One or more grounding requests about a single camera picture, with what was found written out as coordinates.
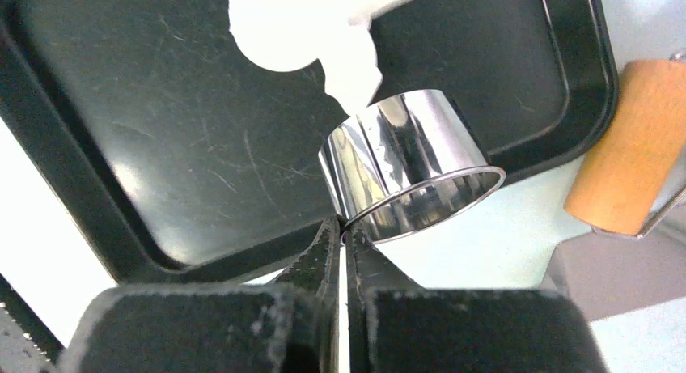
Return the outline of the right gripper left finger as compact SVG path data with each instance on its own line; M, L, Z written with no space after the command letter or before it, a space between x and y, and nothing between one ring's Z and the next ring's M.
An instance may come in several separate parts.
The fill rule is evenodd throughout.
M264 284L126 284L97 295L60 372L334 372L341 227Z

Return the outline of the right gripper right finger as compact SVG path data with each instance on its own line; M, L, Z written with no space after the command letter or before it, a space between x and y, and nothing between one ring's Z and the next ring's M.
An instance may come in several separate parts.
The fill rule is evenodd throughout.
M585 317L542 289L428 289L345 235L353 372L605 372Z

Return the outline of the small round metal cup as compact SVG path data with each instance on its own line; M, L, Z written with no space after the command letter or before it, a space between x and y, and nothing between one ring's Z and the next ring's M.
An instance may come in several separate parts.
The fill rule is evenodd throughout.
M326 137L318 159L344 231L361 230L374 244L445 222L506 178L461 111L435 89L394 95L350 116Z

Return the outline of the black baking tray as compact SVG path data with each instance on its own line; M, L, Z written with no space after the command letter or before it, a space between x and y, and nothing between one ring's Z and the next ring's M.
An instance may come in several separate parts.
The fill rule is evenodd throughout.
M2 119L118 282L268 273L334 214L321 66L255 66L227 7L1 0ZM582 155L616 106L601 0L414 0L371 35L378 98L443 91L506 184Z

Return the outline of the wooden dough roller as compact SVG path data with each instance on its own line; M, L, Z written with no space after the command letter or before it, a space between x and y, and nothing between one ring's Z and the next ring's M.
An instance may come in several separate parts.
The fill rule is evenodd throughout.
M685 51L626 64L616 112L586 153L563 209L596 233L648 235L685 196L650 210L685 146Z

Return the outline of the white dough ball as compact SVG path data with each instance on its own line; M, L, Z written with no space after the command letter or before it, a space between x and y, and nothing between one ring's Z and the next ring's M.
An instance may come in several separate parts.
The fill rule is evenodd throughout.
M324 92L353 116L368 107L383 74L371 22L412 0L228 0L229 32L242 54L273 72L318 61Z

